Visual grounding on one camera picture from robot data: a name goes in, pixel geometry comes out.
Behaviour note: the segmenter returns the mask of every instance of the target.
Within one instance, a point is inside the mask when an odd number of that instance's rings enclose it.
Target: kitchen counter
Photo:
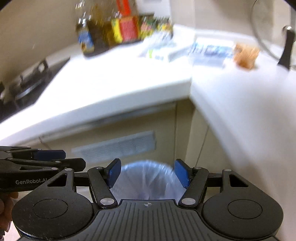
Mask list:
[[[176,41],[200,36],[255,44],[245,35],[175,26]],[[85,59],[75,55],[39,100],[0,124],[0,145],[15,145],[97,119],[190,98],[210,123],[235,170],[284,210],[282,240],[296,233],[296,73],[260,53],[256,69],[192,67],[138,58],[142,44]]]

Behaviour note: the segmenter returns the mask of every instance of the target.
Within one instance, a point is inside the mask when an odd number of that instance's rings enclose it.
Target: black gripper base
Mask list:
[[[29,241],[22,237],[20,241]],[[195,210],[174,200],[122,200],[99,211],[93,222],[64,241],[227,241],[211,231]],[[270,237],[265,241],[277,241]]]

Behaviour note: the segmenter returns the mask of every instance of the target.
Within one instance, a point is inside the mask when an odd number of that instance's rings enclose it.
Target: bottle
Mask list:
[[[109,2],[101,1],[92,8],[91,14],[93,19],[97,19],[101,23],[104,40],[108,43],[109,47],[116,46],[114,40],[114,33],[111,26],[111,18],[114,16],[114,10]]]
[[[109,50],[109,45],[103,34],[102,21],[93,18],[91,12],[92,0],[79,0],[76,4],[76,32],[83,54],[87,57],[95,56]]]

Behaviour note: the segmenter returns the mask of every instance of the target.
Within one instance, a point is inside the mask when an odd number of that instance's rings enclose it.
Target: packaged food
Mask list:
[[[123,38],[120,31],[119,21],[120,21],[119,18],[111,19],[112,30],[114,33],[114,40],[116,43],[121,44],[123,41]]]
[[[211,40],[196,41],[189,52],[189,61],[193,65],[223,66],[225,59],[233,57],[233,48],[229,45],[216,45]]]
[[[151,13],[142,13],[142,14],[139,14],[138,15],[138,25],[139,25],[139,29],[141,28],[142,26],[142,22],[145,18],[153,18],[154,17],[154,13],[151,12]]]
[[[237,44],[234,48],[234,62],[246,69],[253,69],[255,60],[259,55],[258,47],[248,46],[246,44]]]
[[[170,18],[158,18],[157,19],[157,30],[160,32],[167,32],[170,37],[173,37],[173,25],[170,21]]]
[[[157,21],[153,16],[145,16],[141,20],[140,38],[143,40],[157,30]]]
[[[164,62],[172,62],[182,56],[187,56],[189,49],[190,46],[178,46],[175,43],[171,43],[162,47],[149,48],[141,56]]]
[[[136,16],[123,17],[119,20],[122,42],[135,42],[139,39],[138,18]]]

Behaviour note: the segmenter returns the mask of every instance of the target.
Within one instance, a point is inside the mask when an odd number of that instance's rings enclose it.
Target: trash bin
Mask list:
[[[151,160],[123,166],[110,190],[118,203],[121,199],[175,199],[178,203],[185,192],[171,166]]]

